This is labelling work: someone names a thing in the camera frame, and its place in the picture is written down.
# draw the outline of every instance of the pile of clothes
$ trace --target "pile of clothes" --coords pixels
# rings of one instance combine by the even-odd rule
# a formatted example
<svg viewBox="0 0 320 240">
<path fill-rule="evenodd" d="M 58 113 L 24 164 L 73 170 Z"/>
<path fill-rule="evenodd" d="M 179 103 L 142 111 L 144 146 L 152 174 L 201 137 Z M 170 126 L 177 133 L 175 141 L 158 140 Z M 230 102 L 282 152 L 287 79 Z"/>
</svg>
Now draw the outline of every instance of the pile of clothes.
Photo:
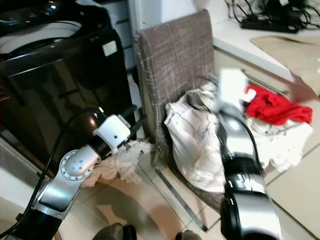
<svg viewBox="0 0 320 240">
<path fill-rule="evenodd" d="M 313 110 L 259 86 L 251 85 L 249 90 L 256 95 L 243 108 L 243 115 L 254 136 L 262 167 L 271 164 L 283 172 L 297 166 L 304 144 L 313 132 L 310 125 Z M 167 104 L 164 123 L 172 138 L 173 157 L 184 177 L 202 190 L 222 193 L 225 175 L 216 135 L 217 93 L 212 82 L 188 91 L 177 102 Z M 198 105 L 195 96 L 206 107 Z"/>
</svg>

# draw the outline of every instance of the white cloth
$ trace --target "white cloth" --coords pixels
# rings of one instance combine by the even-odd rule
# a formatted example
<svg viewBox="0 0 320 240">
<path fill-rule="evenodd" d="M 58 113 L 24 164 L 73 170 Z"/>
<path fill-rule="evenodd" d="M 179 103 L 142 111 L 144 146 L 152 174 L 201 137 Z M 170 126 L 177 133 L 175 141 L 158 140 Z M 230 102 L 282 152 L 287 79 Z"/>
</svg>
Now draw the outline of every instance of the white cloth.
<svg viewBox="0 0 320 240">
<path fill-rule="evenodd" d="M 197 104 L 196 95 L 205 101 L 206 107 Z M 173 157 L 180 172 L 191 184 L 208 192 L 223 192 L 225 184 L 216 135 L 219 122 L 215 114 L 206 111 L 218 109 L 216 95 L 217 88 L 212 83 L 187 92 L 177 102 L 166 105 L 164 122 L 172 138 Z M 191 107 L 188 100 L 200 110 Z M 313 132 L 311 125 L 291 120 L 275 126 L 246 116 L 245 122 L 256 141 L 263 168 L 271 163 L 279 172 L 299 164 L 304 144 Z"/>
<path fill-rule="evenodd" d="M 135 172 L 138 164 L 138 158 L 141 153 L 149 153 L 153 150 L 153 145 L 148 142 L 134 140 L 129 142 L 130 149 L 121 146 L 117 154 L 102 160 L 96 165 L 90 174 L 81 184 L 81 187 L 94 187 L 99 177 L 105 180 L 114 179 L 117 173 L 120 179 L 127 183 L 134 182 L 140 184 L 141 177 Z"/>
</svg>

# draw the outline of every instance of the washing machine lid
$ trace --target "washing machine lid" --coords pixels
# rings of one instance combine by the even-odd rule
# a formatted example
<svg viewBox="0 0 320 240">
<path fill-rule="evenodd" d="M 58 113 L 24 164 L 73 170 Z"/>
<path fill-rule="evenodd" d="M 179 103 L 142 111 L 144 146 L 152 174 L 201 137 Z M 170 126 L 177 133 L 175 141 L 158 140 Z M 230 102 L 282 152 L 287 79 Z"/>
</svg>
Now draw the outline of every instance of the washing machine lid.
<svg viewBox="0 0 320 240">
<path fill-rule="evenodd" d="M 38 4 L 49 3 L 49 0 L 0 0 L 0 13 L 31 7 Z"/>
</svg>

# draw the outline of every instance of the white label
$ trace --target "white label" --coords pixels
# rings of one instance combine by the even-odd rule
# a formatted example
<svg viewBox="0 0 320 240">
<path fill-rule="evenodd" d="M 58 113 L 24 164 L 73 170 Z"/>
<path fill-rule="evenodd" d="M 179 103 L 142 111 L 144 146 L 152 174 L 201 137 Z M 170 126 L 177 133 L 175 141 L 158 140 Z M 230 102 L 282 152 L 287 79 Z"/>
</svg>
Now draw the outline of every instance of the white label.
<svg viewBox="0 0 320 240">
<path fill-rule="evenodd" d="M 288 0 L 280 0 L 280 4 L 281 4 L 282 6 L 287 5 L 288 3 L 289 3 Z"/>
<path fill-rule="evenodd" d="M 114 40 L 102 45 L 102 48 L 106 57 L 118 51 L 116 41 Z"/>
</svg>

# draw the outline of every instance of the crumpled fabric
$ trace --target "crumpled fabric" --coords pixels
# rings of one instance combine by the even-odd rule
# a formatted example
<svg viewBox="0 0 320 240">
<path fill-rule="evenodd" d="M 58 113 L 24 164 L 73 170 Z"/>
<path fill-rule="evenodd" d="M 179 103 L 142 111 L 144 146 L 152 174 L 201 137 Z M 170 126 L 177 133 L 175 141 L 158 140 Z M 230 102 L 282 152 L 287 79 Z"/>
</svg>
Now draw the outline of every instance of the crumpled fabric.
<svg viewBox="0 0 320 240">
<path fill-rule="evenodd" d="M 177 102 L 166 105 L 164 124 L 172 138 L 174 160 L 183 176 L 197 188 L 220 193 L 224 192 L 226 180 L 216 134 L 219 127 L 214 114 L 219 109 L 216 96 L 217 87 L 213 83 L 188 91 Z M 300 163 L 303 147 L 313 132 L 310 124 L 292 120 L 275 126 L 246 115 L 245 122 L 254 136 L 263 168 L 271 164 L 279 172 Z"/>
<path fill-rule="evenodd" d="M 126 149 L 121 146 L 117 154 L 102 160 L 96 165 L 92 173 L 82 182 L 81 187 L 94 187 L 98 178 L 104 180 L 114 179 L 119 173 L 120 179 L 126 183 L 140 184 L 141 177 L 135 172 L 140 154 L 146 154 L 154 149 L 149 142 L 134 140 L 128 143 L 131 147 Z"/>
<path fill-rule="evenodd" d="M 284 125 L 288 120 L 311 123 L 312 108 L 291 103 L 286 97 L 260 86 L 251 85 L 248 89 L 256 92 L 255 98 L 245 111 L 249 116 L 277 126 Z"/>
</svg>

